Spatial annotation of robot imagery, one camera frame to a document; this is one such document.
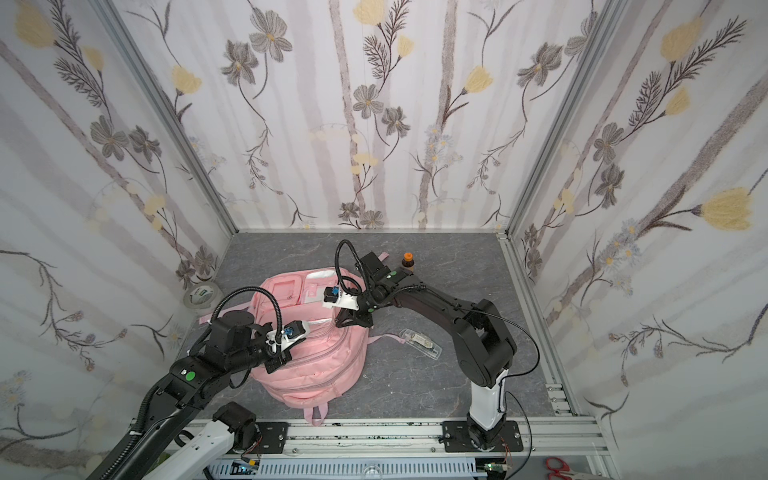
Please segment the clear plastic pencil case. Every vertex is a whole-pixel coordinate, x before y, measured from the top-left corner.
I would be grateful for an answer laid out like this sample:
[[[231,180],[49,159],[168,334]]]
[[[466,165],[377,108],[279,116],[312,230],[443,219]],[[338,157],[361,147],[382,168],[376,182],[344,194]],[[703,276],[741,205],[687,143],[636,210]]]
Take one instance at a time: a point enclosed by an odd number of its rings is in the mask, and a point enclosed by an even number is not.
[[[407,345],[418,350],[428,358],[438,360],[442,355],[442,347],[423,333],[411,329],[403,329],[399,336]]]

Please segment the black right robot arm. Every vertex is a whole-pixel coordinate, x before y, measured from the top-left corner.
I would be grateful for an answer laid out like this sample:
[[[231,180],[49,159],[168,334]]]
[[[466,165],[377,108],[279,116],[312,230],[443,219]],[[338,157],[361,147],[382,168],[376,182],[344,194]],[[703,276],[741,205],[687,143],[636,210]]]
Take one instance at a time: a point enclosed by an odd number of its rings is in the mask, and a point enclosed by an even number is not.
[[[476,450],[492,450],[506,426],[505,382],[534,372],[541,362],[537,350],[533,366],[510,371],[518,352],[510,329],[515,327],[524,335],[529,332],[500,315],[493,302],[475,303],[444,293],[408,266],[391,269],[372,252],[359,255],[348,239],[337,244],[333,269],[338,284],[325,289],[324,300],[339,309],[335,317],[338,328],[370,329],[376,312],[395,307],[423,316],[450,335],[458,366],[472,383],[461,439]]]

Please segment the pink student backpack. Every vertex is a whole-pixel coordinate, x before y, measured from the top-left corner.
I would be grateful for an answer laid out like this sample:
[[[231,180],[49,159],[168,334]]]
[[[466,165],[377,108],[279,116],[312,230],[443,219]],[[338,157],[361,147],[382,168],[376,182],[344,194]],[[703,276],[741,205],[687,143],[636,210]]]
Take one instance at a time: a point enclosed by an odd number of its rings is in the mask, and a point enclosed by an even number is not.
[[[251,370],[250,378],[274,399],[300,409],[313,426],[323,424],[328,403],[361,377],[368,345],[378,339],[361,326],[335,325],[341,310],[327,307],[323,297],[324,290],[337,283],[331,267],[282,273],[262,283],[276,298],[283,322],[305,322],[308,336],[290,349],[292,359],[286,365],[273,373],[258,366]]]

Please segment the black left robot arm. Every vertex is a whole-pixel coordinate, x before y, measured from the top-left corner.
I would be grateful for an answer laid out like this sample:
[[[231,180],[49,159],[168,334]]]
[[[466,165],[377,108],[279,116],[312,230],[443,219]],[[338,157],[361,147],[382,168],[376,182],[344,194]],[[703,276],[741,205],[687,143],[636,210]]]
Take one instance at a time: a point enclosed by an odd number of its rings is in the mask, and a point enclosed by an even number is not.
[[[239,294],[256,293],[273,307],[275,321],[257,324],[247,309],[224,306]],[[140,479],[161,453],[223,390],[232,376],[263,366],[272,373],[291,359],[290,349],[309,334],[304,321],[287,323],[275,296],[259,286],[226,295],[189,350],[144,396],[128,432],[89,475],[91,479]]]

